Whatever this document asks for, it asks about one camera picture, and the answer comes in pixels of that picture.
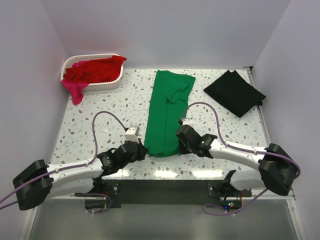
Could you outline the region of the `green t-shirt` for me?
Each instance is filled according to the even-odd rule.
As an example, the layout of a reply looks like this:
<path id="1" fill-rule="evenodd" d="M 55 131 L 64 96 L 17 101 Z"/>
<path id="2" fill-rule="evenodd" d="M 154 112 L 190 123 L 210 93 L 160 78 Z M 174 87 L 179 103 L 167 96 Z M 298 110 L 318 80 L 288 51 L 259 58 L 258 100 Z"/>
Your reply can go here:
<path id="1" fill-rule="evenodd" d="M 164 158 L 179 153 L 175 135 L 179 119 L 186 114 L 189 95 L 196 78 L 168 70 L 158 70 L 149 103 L 144 146 L 148 154 Z"/>

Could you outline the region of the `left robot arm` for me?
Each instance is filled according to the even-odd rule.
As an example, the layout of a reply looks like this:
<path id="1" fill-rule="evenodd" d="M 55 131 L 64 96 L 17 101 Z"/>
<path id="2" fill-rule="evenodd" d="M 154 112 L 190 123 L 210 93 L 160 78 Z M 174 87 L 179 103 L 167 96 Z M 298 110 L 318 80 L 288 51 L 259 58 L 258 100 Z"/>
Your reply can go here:
<path id="1" fill-rule="evenodd" d="M 18 207 L 21 211 L 30 210 L 54 195 L 90 193 L 99 196 L 104 184 L 97 178 L 115 174 L 130 163 L 144 160 L 147 152 L 140 141 L 125 141 L 118 148 L 99 153 L 93 162 L 46 164 L 43 159 L 36 160 L 12 181 Z M 89 180 L 86 190 L 74 185 L 86 179 Z"/>

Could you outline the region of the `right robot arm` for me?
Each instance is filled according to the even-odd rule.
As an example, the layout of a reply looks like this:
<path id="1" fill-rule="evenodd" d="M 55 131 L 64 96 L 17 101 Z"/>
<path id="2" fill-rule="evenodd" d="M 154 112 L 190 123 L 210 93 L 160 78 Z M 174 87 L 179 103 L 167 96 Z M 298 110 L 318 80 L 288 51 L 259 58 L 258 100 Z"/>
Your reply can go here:
<path id="1" fill-rule="evenodd" d="M 198 134 L 190 125 L 181 125 L 175 132 L 182 155 L 194 154 L 200 158 L 221 159 L 249 167 L 245 172 L 231 173 L 223 183 L 223 192 L 230 197 L 248 188 L 263 188 L 287 196 L 300 167 L 277 144 L 253 147 L 224 141 L 220 136 Z"/>

